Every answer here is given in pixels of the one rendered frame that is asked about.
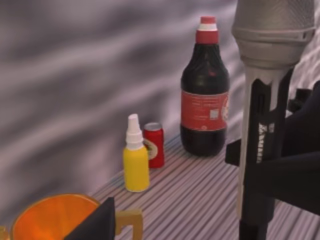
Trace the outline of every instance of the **soy sauce bottle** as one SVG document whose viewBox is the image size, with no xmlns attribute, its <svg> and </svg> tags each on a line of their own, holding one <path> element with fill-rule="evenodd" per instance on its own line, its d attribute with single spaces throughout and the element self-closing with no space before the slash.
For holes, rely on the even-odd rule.
<svg viewBox="0 0 320 240">
<path fill-rule="evenodd" d="M 196 156 L 215 156 L 225 144 L 229 74 L 221 59 L 216 19 L 201 17 L 192 58 L 181 78 L 180 137 Z"/>
</svg>

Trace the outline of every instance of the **wall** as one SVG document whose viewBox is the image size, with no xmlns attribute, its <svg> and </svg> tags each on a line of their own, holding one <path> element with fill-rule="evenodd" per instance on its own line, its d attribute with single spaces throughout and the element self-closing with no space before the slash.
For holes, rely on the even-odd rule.
<svg viewBox="0 0 320 240">
<path fill-rule="evenodd" d="M 218 20 L 231 78 L 228 137 L 239 138 L 244 75 L 230 32 L 236 2 L 1 2 L 0 225 L 44 196 L 93 193 L 121 170 L 129 114 L 141 124 L 161 122 L 167 139 L 179 133 L 180 76 L 201 15 Z M 319 46 L 317 31 L 293 88 L 319 77 Z"/>
</svg>

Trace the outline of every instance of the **can label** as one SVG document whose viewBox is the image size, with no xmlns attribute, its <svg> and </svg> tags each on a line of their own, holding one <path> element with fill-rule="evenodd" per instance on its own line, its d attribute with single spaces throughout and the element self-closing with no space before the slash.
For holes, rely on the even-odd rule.
<svg viewBox="0 0 320 240">
<path fill-rule="evenodd" d="M 158 147 L 152 141 L 144 139 L 143 143 L 148 150 L 149 161 L 153 160 L 158 155 Z"/>
<path fill-rule="evenodd" d="M 196 131 L 218 131 L 227 127 L 228 92 L 215 95 L 181 93 L 181 125 Z"/>
</svg>

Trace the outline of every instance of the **yellow bottle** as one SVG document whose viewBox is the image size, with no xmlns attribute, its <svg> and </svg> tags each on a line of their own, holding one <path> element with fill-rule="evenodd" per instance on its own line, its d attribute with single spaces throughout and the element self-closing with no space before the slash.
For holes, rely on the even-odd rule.
<svg viewBox="0 0 320 240">
<path fill-rule="evenodd" d="M 128 117 L 126 147 L 123 150 L 125 188 L 130 192 L 142 192 L 149 187 L 149 158 L 143 144 L 143 135 L 137 114 Z"/>
</svg>

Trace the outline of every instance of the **yellow handle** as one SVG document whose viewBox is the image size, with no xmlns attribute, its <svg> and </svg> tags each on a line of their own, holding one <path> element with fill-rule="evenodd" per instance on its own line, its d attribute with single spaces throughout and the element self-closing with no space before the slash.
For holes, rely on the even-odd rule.
<svg viewBox="0 0 320 240">
<path fill-rule="evenodd" d="M 144 223 L 142 211 L 139 209 L 117 211 L 115 213 L 115 235 L 119 235 L 124 226 L 132 225 L 132 240 L 142 240 Z"/>
<path fill-rule="evenodd" d="M 0 240 L 9 240 L 9 233 L 5 226 L 0 226 Z"/>
</svg>

